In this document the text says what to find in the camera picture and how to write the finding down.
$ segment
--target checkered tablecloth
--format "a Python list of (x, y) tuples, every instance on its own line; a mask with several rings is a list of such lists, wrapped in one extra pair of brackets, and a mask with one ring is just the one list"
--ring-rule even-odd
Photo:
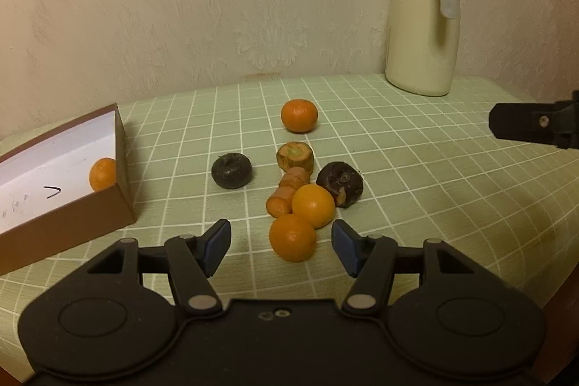
[[(284, 129), (280, 109), (292, 98), (316, 104), (314, 131)], [(579, 258), (579, 152), (491, 137), (489, 110), (512, 101), (519, 100), (485, 79), (457, 78), (448, 96), (428, 98), (371, 75), (247, 82), (122, 106), (139, 219), (0, 277), (0, 366), (20, 377), (27, 371), (16, 335), (24, 306), (125, 236), (161, 245), (227, 218), (231, 248), (211, 279), (224, 300), (341, 299), (351, 279), (332, 252), (331, 224), (317, 231), (316, 254), (306, 263), (284, 262), (269, 246), (265, 201), (282, 176), (276, 150), (290, 140), (314, 150), (314, 178), (331, 161), (349, 162), (364, 175), (360, 201), (336, 215), (361, 234), (407, 246), (444, 239), (545, 302)], [(31, 135), (3, 141), (0, 152)], [(213, 182), (211, 165), (226, 152), (250, 158), (254, 178), (246, 187), (224, 190)], [(166, 276), (147, 275), (145, 283), (171, 299)], [(394, 295), (417, 283), (415, 276), (399, 276)]]

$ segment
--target orange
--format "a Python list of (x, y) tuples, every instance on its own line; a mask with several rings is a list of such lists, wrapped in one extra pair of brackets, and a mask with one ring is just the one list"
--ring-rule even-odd
[(294, 214), (304, 217), (318, 229), (332, 220), (336, 212), (336, 203), (328, 190), (315, 183), (309, 183), (296, 190), (291, 209)]
[(288, 262), (302, 262), (316, 251), (316, 231), (298, 215), (282, 215), (269, 229), (274, 252)]
[(94, 191), (101, 191), (117, 182), (117, 162), (103, 157), (90, 168), (89, 184)]
[(313, 129), (318, 121), (318, 109), (310, 101), (294, 99), (282, 107), (282, 123), (294, 133)]

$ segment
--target patterned wallpaper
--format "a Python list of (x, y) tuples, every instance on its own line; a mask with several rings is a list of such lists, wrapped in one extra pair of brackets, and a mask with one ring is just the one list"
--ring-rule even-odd
[[(383, 73), (389, 0), (0, 0), (0, 138), (113, 101)], [(461, 0), (457, 73), (567, 98), (576, 0)]]

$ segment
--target open box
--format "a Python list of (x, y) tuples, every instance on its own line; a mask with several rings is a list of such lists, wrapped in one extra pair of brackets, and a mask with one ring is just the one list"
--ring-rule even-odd
[[(116, 183), (94, 192), (93, 164), (111, 157)], [(0, 275), (135, 222), (116, 104), (0, 156)]]

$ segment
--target carrot slice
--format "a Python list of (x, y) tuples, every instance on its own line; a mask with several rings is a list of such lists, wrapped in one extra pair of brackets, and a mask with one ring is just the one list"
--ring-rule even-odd
[(314, 151), (307, 143), (291, 141), (284, 144), (276, 154), (277, 165), (286, 172), (292, 167), (302, 167), (310, 175), (314, 171)]
[(299, 189), (299, 187), (302, 187), (304, 184), (303, 180), (300, 179), (298, 176), (290, 174), (289, 172), (286, 173), (282, 179), (280, 180), (280, 187), (292, 187), (295, 188), (296, 190)]
[(304, 184), (310, 183), (310, 173), (303, 167), (290, 167), (288, 169), (288, 174), (295, 175)]
[(274, 218), (291, 213), (291, 201), (295, 188), (277, 187), (275, 192), (265, 202), (265, 209)]

